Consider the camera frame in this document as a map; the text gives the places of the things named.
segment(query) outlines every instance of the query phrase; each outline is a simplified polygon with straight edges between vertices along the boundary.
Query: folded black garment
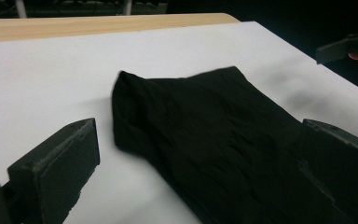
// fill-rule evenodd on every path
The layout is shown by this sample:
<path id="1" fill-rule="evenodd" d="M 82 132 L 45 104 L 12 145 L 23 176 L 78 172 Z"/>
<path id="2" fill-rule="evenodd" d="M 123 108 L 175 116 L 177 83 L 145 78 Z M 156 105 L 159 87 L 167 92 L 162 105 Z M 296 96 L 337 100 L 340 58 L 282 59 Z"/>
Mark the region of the folded black garment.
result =
<path id="1" fill-rule="evenodd" d="M 203 223 L 337 220 L 298 168 L 301 122 L 236 67 L 188 78 L 121 72 L 112 109 L 116 145 L 148 159 Z"/>

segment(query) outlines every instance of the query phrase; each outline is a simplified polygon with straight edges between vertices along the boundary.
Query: wooden table edge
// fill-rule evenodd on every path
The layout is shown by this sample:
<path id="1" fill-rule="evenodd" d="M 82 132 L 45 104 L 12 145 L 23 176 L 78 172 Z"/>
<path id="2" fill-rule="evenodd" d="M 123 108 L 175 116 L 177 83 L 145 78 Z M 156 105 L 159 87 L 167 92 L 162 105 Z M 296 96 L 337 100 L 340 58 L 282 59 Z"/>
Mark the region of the wooden table edge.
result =
<path id="1" fill-rule="evenodd" d="M 0 41 L 239 22 L 226 13 L 0 19 Z"/>

